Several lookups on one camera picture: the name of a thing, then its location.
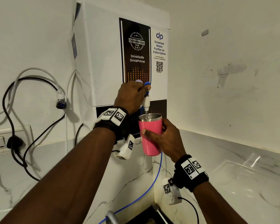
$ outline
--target pink cup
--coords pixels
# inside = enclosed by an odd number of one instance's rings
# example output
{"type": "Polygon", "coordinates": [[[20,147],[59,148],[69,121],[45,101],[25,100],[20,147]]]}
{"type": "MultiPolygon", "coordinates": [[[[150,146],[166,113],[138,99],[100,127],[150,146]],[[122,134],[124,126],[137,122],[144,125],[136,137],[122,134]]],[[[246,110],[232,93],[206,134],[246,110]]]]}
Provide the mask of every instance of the pink cup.
{"type": "Polygon", "coordinates": [[[162,134],[162,115],[157,113],[140,115],[138,122],[144,153],[148,156],[157,156],[161,153],[159,145],[153,140],[146,138],[141,131],[147,129],[157,134],[162,134]]]}

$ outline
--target cup rim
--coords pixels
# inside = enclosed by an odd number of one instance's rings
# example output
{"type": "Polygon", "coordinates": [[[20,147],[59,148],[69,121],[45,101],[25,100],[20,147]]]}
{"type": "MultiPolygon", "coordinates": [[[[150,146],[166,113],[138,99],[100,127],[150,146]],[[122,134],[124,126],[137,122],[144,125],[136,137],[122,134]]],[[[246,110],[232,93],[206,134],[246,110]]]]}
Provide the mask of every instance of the cup rim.
{"type": "Polygon", "coordinates": [[[148,116],[156,115],[156,117],[153,119],[145,119],[146,114],[143,114],[143,115],[138,116],[138,120],[140,122],[154,122],[154,121],[158,121],[158,120],[162,119],[162,115],[159,113],[148,113],[147,115],[148,116]]]}

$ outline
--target stainless steel rim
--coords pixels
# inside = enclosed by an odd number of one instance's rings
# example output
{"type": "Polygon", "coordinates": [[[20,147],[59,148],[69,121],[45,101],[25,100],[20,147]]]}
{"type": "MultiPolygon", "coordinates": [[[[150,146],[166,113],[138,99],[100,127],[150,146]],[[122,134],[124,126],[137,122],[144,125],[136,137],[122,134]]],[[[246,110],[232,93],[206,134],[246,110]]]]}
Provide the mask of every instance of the stainless steel rim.
{"type": "Polygon", "coordinates": [[[149,114],[143,114],[138,116],[138,120],[141,122],[153,122],[153,121],[158,121],[162,119],[162,115],[158,113],[149,113],[149,114]]]}

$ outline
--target dp logo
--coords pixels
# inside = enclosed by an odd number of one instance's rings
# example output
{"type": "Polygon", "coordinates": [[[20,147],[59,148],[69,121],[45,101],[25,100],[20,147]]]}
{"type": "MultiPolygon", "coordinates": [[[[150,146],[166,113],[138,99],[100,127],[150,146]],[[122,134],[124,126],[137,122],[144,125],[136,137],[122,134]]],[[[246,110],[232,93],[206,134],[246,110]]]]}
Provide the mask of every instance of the dp logo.
{"type": "Polygon", "coordinates": [[[159,33],[157,33],[157,38],[159,38],[160,40],[162,40],[162,39],[163,39],[163,35],[160,35],[160,32],[159,32],[159,33]]]}

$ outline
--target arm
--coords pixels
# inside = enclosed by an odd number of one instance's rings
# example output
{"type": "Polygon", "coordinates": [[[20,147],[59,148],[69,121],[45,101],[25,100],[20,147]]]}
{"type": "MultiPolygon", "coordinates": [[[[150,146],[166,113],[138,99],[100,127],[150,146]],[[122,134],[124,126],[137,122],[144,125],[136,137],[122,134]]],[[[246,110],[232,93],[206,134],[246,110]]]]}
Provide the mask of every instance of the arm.
{"type": "MultiPolygon", "coordinates": [[[[134,113],[149,89],[150,86],[143,87],[142,83],[134,81],[123,83],[114,105],[125,108],[129,114],[134,113]]],[[[83,223],[104,175],[115,138],[115,133],[109,129],[93,129],[0,224],[83,223]]]]}
{"type": "MultiPolygon", "coordinates": [[[[168,119],[163,119],[163,134],[149,130],[142,130],[142,134],[158,143],[174,163],[186,155],[179,129],[168,119]]],[[[193,193],[207,224],[247,224],[209,182],[195,187],[193,193]]]]}

